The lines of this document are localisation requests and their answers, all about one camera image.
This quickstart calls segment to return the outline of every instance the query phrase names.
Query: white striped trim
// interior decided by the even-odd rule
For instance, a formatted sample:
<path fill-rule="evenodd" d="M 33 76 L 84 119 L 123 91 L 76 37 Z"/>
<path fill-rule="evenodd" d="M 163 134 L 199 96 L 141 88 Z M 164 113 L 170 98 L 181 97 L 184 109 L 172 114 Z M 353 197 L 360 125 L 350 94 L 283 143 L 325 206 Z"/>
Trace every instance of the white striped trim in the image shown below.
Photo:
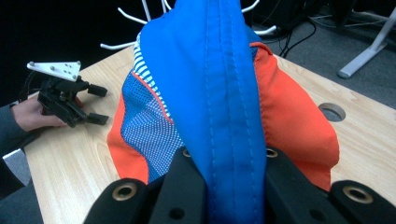
<path fill-rule="evenodd" d="M 136 41 L 136 44 L 134 45 L 134 73 L 137 74 L 146 84 L 148 84 L 149 87 L 151 87 L 152 91 L 155 92 L 155 94 L 158 96 L 158 99 L 161 100 L 161 103 L 163 104 L 163 109 L 165 110 L 165 114 L 168 118 L 171 118 L 171 114 L 169 113 L 168 109 L 166 108 L 165 101 L 161 97 L 161 93 L 158 90 L 157 85 L 155 84 L 155 81 L 153 80 L 153 77 L 151 76 L 151 73 L 146 66 L 146 62 L 143 58 L 141 49 L 140 49 L 140 41 Z"/>

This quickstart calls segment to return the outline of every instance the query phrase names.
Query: gray carpet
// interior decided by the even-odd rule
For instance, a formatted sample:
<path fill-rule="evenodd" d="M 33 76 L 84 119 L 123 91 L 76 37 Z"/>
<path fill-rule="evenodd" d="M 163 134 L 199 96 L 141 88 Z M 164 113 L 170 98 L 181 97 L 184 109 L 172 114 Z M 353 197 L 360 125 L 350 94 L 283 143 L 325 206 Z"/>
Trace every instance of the gray carpet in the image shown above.
<path fill-rule="evenodd" d="M 330 20 L 319 21 L 334 26 Z M 341 30 L 315 25 L 315 34 L 291 49 L 287 60 L 396 109 L 396 32 L 389 34 L 388 45 L 370 62 L 351 78 L 343 79 L 336 75 L 337 71 L 371 46 L 381 27 L 353 26 Z M 293 30 L 289 46 L 313 30 L 312 24 L 303 22 Z M 279 54 L 286 40 L 279 44 L 264 37 L 263 42 L 268 43 L 273 53 Z"/>

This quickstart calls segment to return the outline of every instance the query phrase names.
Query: white bracket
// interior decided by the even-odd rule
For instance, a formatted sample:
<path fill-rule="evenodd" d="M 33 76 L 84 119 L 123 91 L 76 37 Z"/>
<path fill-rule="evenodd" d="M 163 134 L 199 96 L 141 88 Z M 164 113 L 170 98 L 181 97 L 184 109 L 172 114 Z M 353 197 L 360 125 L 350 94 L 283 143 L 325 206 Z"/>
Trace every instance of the white bracket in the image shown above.
<path fill-rule="evenodd" d="M 81 62 L 72 63 L 34 63 L 29 62 L 27 68 L 53 77 L 59 77 L 75 82 L 78 77 Z"/>

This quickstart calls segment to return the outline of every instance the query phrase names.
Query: wooden table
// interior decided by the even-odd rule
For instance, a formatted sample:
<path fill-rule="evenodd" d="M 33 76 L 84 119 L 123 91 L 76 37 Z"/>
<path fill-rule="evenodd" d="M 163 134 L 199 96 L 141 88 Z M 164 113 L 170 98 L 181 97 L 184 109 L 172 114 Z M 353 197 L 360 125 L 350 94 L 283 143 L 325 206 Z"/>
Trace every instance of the wooden table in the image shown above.
<path fill-rule="evenodd" d="M 346 111 L 343 121 L 332 122 L 341 150 L 332 181 L 361 182 L 396 204 L 396 111 L 294 63 L 278 59 L 278 64 L 317 105 L 334 103 Z M 105 126 L 47 130 L 26 148 L 45 223 L 81 223 L 103 189 L 119 178 L 106 136 L 132 66 L 128 48 L 80 73 L 83 80 L 108 89 L 105 98 L 78 94 L 86 112 L 110 116 Z"/>

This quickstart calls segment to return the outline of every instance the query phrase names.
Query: stitched seam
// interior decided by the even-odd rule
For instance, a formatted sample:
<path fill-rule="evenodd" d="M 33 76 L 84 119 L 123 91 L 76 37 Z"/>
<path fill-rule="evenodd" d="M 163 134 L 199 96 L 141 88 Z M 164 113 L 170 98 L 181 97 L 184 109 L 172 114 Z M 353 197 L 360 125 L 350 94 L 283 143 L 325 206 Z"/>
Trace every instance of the stitched seam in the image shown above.
<path fill-rule="evenodd" d="M 230 6 L 230 1 L 227 1 L 227 4 L 226 5 L 223 5 L 223 7 L 229 7 Z M 220 27 L 220 46 L 221 46 L 221 49 L 222 49 L 222 59 L 223 59 L 223 62 L 224 62 L 224 70 L 225 70 L 225 76 L 226 76 L 226 78 L 225 78 L 225 81 L 226 81 L 226 94 L 227 94 L 227 104 L 228 105 L 230 105 L 230 101 L 229 101 L 229 97 L 230 97 L 230 95 L 228 94 L 229 93 L 229 91 L 228 91 L 228 89 L 229 89 L 229 87 L 230 87 L 230 82 L 229 82 L 229 79 L 230 78 L 232 78 L 232 77 L 229 77 L 229 75 L 231 75 L 232 73 L 229 73 L 228 71 L 227 71 L 227 67 L 226 67 L 226 62 L 228 61 L 228 58 L 227 58 L 227 60 L 225 59 L 225 50 L 224 50 L 224 48 L 223 48 L 223 39 L 222 39 L 222 30 L 221 30 L 221 25 L 222 25 L 222 17 L 223 17 L 223 14 L 225 14 L 225 16 L 226 16 L 226 21 L 227 20 L 229 20 L 230 22 L 233 22 L 233 20 L 232 20 L 232 18 L 231 18 L 231 15 L 230 15 L 230 13 L 227 13 L 228 12 L 228 8 L 225 8 L 225 10 L 223 9 L 223 11 L 224 11 L 224 13 L 221 13 L 221 10 L 220 10 L 220 4 L 219 4 L 219 27 Z M 231 24 L 231 45 L 232 45 L 232 48 L 233 48 L 233 25 Z M 234 62 L 235 62 L 235 59 L 234 59 L 234 54 L 233 54 L 233 50 L 232 50 L 232 55 L 233 55 L 233 64 L 234 64 Z M 232 152 L 232 165 L 231 165 L 231 171 L 232 171 L 232 191 L 233 191 L 233 220 L 236 220 L 236 193 L 235 193 L 235 145 L 234 145 L 234 143 L 233 143 L 233 127 L 232 127 L 232 116 L 231 116 L 231 109 L 229 109 L 228 110 L 228 120 L 229 120 L 229 122 L 228 122 L 228 129 L 229 129 L 229 139 L 230 139 L 230 143 L 231 143 L 231 152 Z"/>
<path fill-rule="evenodd" d="M 255 71 L 259 71 L 260 70 L 259 69 L 260 68 L 259 63 L 262 60 L 265 60 L 264 63 L 266 63 L 266 61 L 267 61 L 267 57 L 265 57 L 265 59 L 264 59 L 264 56 L 265 56 L 264 52 L 266 51 L 266 53 L 268 53 L 269 55 L 272 55 L 272 53 L 269 52 L 266 48 L 264 48 L 265 45 L 263 43 L 260 43 L 260 42 L 251 43 L 250 46 L 251 47 L 257 47 L 257 54 L 256 54 L 256 57 L 254 59 L 254 70 Z M 257 88 L 258 88 L 258 93 L 259 93 L 260 114 L 261 114 L 261 119 L 262 119 L 262 129 L 264 131 L 264 140 L 268 144 L 268 143 L 272 143 L 272 137 L 271 137 L 271 134 L 268 133 L 267 127 L 264 125 L 266 123 L 265 121 L 267 121 L 266 111 L 264 110 L 264 108 L 265 108 L 264 101 L 265 101 L 266 98 L 265 98 L 265 95 L 262 93 L 262 89 L 260 88 L 262 82 L 261 82 L 261 75 L 259 73 L 257 73 L 255 75 L 255 77 L 256 77 Z"/>
<path fill-rule="evenodd" d="M 230 20 L 231 21 L 231 45 L 232 45 L 232 48 L 234 49 L 234 35 L 233 35 L 233 20 Z M 245 100 L 245 97 L 244 97 L 244 95 L 242 94 L 242 90 L 241 90 L 241 86 L 240 86 L 240 81 L 239 81 L 239 76 L 240 76 L 240 73 L 239 73 L 239 69 L 237 68 L 237 64 L 236 64 L 236 59 L 235 59 L 235 54 L 234 54 L 234 50 L 233 50 L 233 64 L 234 64 L 234 66 L 235 66 L 235 73 L 236 73 L 236 80 L 237 80 L 237 84 L 238 84 L 238 90 L 239 90 L 239 95 L 241 96 L 241 100 L 242 100 L 242 105 L 243 105 L 243 107 L 244 107 L 244 115 L 245 115 L 245 121 L 246 121 L 246 125 L 247 125 L 247 141 L 248 141 L 248 151 L 249 151 L 249 154 L 250 154 L 250 165 L 251 165 L 251 180 L 252 180 L 252 186 L 251 186 L 251 188 L 252 188 L 252 191 L 254 192 L 254 194 L 253 194 L 253 203 L 254 203 L 254 214 L 257 216 L 257 212 L 258 212 L 258 209 L 257 209 L 257 195 L 256 195 L 256 182 L 255 182 L 255 179 L 254 179 L 254 165 L 253 165 L 253 152 L 252 152 L 252 144 L 251 144 L 251 133 L 250 133 L 250 122 L 249 122 L 249 120 L 248 120 L 248 114 L 247 114 L 247 107 L 246 107 L 246 100 Z"/>
<path fill-rule="evenodd" d="M 210 12 L 210 0 L 207 1 L 207 12 L 209 14 Z M 212 177 L 213 177 L 213 190 L 216 192 L 216 158 L 215 158 L 215 149 L 214 149 L 214 136 L 213 136 L 213 119 L 212 119 L 212 110 L 211 110 L 211 104 L 208 101 L 209 95 L 208 95 L 208 65 L 207 65 L 207 53 L 208 53 L 208 28 L 209 28 L 209 15 L 206 17 L 206 30 L 205 30 L 205 90 L 206 90 L 206 102 L 207 102 L 207 108 L 208 108 L 208 113 L 209 113 L 209 129 L 210 129 L 210 143 L 211 143 L 211 149 L 212 149 Z M 216 223 L 216 194 L 214 194 L 214 197 L 212 198 L 212 203 L 213 203 L 213 218 L 214 222 Z"/>

